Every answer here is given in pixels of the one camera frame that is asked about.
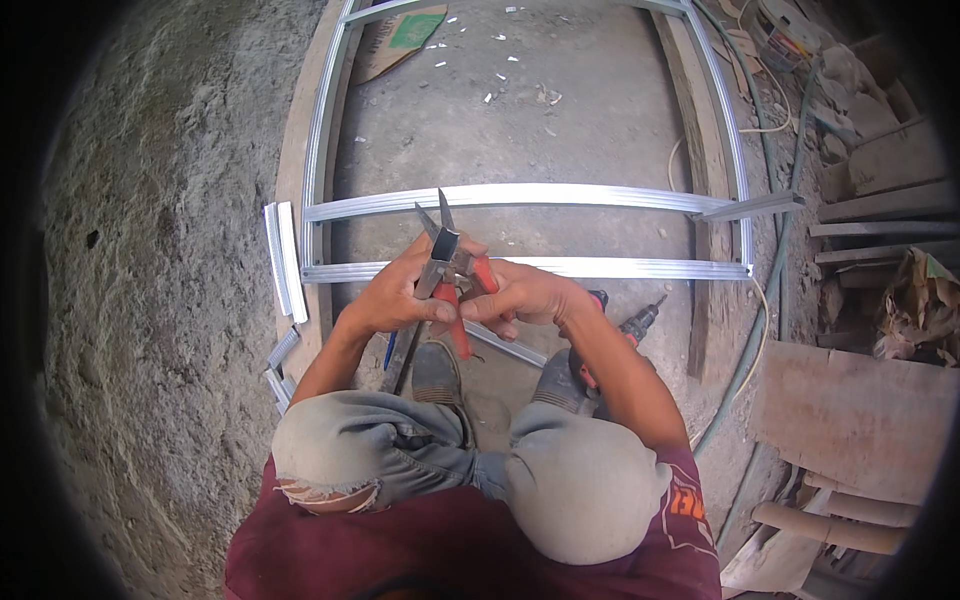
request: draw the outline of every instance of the maroon shirt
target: maroon shirt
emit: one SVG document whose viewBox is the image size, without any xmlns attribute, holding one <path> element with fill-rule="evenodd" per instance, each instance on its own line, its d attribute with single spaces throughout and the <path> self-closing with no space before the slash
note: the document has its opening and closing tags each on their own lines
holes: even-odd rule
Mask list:
<svg viewBox="0 0 960 600">
<path fill-rule="evenodd" d="M 393 588 L 443 597 L 720 598 L 700 475 L 687 449 L 658 454 L 673 480 L 631 554 L 589 566 L 544 557 L 507 505 L 461 486 L 379 513 L 311 515 L 277 485 L 273 456 L 256 507 L 227 552 L 227 598 L 375 598 Z"/>
</svg>

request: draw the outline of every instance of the person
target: person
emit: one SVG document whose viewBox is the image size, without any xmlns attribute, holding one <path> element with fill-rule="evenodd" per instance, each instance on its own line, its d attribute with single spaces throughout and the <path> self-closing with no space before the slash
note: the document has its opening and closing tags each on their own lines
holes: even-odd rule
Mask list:
<svg viewBox="0 0 960 600">
<path fill-rule="evenodd" d="M 227 552 L 227 598 L 719 598 L 680 411 L 573 280 L 491 260 L 499 292 L 465 295 L 460 314 L 507 341 L 509 311 L 556 324 L 611 420 L 591 416 L 569 350 L 544 367 L 507 453 L 475 447 L 457 362 L 439 340 L 414 353 L 413 400 L 349 389 L 374 333 L 457 317 L 413 298 L 429 250 L 424 234 L 377 274 L 303 375 Z"/>
</svg>

